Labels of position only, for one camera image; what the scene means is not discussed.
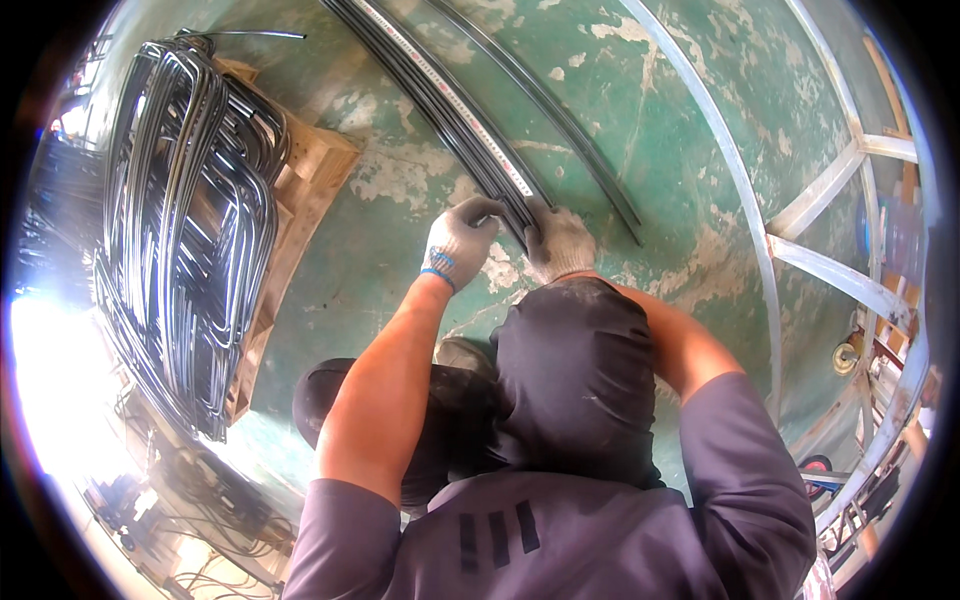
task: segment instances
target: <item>red wheel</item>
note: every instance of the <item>red wheel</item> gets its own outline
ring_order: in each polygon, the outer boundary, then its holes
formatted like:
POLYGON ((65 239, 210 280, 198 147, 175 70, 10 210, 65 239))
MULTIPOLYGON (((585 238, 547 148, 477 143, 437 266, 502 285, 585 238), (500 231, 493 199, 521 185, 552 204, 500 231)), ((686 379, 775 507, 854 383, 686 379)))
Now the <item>red wheel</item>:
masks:
MULTIPOLYGON (((830 463, 830 459, 823 454, 814 454, 813 456, 808 456, 801 461, 799 468, 809 468, 811 470, 833 470, 833 465, 830 463)), ((810 502, 813 502, 820 496, 827 493, 827 488, 818 486, 812 481, 806 481, 805 486, 806 495, 810 499, 810 502)))

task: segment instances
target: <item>white knit glove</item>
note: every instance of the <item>white knit glove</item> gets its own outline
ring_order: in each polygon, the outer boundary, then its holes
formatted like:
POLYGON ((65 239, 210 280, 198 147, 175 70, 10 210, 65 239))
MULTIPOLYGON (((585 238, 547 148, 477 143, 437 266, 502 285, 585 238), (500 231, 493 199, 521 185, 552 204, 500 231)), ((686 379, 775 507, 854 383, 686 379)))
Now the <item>white knit glove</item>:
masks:
POLYGON ((543 200, 530 202, 530 211, 540 225, 540 234, 528 227, 523 235, 537 281, 545 285, 564 275, 593 269, 596 240, 580 215, 563 206, 550 208, 543 200))
POLYGON ((437 217, 426 238, 420 272, 443 277, 454 294, 464 289, 487 260, 500 229, 493 217, 503 213, 503 204, 474 196, 437 217))

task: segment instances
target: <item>shirt sleeve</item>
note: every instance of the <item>shirt sleeve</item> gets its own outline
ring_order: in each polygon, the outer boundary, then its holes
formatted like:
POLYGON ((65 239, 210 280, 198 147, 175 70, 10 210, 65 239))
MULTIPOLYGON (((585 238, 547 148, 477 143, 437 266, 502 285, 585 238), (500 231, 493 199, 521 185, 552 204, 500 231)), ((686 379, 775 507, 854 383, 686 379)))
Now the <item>shirt sleeve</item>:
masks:
POLYGON ((684 405, 680 443, 693 519, 731 598, 793 598, 816 556, 804 482, 743 373, 684 405))
POLYGON ((400 513, 386 498, 345 481, 314 480, 283 599, 382 595, 399 541, 400 513))

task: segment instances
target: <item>dark gray shirt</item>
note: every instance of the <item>dark gray shirt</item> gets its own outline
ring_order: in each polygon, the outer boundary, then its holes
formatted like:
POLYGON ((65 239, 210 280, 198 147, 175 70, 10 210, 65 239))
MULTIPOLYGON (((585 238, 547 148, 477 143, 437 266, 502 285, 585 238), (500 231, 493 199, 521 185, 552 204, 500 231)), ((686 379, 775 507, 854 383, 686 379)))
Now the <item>dark gray shirt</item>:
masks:
POLYGON ((401 534, 352 484, 310 484, 284 600, 792 598, 813 564, 804 483, 747 377, 681 411, 693 496, 546 472, 450 484, 401 534))

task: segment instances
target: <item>concrete floor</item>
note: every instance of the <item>concrete floor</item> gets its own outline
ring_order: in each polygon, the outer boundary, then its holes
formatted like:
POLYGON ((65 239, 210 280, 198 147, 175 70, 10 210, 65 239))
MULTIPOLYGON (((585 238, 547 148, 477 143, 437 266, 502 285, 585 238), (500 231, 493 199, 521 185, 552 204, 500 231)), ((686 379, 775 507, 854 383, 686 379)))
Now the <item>concrete floor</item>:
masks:
MULTIPOLYGON (((739 199, 703 115, 656 44, 615 1, 453 4, 511 49, 593 136, 643 220, 642 248, 561 136, 486 55, 420 0, 383 0, 510 139, 553 201, 584 217, 598 241, 598 271, 691 312, 732 350, 760 393, 769 394, 766 309, 739 199)), ((834 2, 806 4, 845 70, 867 132, 893 126, 855 21, 834 2)), ((814 48, 781 0, 648 6, 707 83, 769 219, 849 142, 814 48)), ((364 349, 417 275, 432 220, 475 189, 410 101, 318 2, 129 0, 117 15, 110 69, 98 86, 115 90, 143 39, 184 26, 308 34, 306 40, 222 36, 218 52, 261 69, 257 85, 274 100, 363 150, 287 291, 252 410, 217 448, 298 518, 311 463, 291 423, 297 378, 320 361, 364 349)), ((94 120, 108 123, 109 111, 94 120)), ((875 166, 880 191, 892 193, 899 167, 881 160, 875 166)), ((853 235, 860 194, 855 180, 798 243, 865 272, 853 235)), ((855 303, 792 267, 776 266, 781 434, 801 447, 849 383, 834 374, 830 355, 850 331, 855 303)), ((534 287, 519 248, 501 234, 481 275, 450 304, 441 336, 486 339, 534 287)), ((686 492, 678 416, 676 397, 660 386, 655 462, 668 485, 686 492)), ((848 434, 837 427, 838 436, 848 434)))

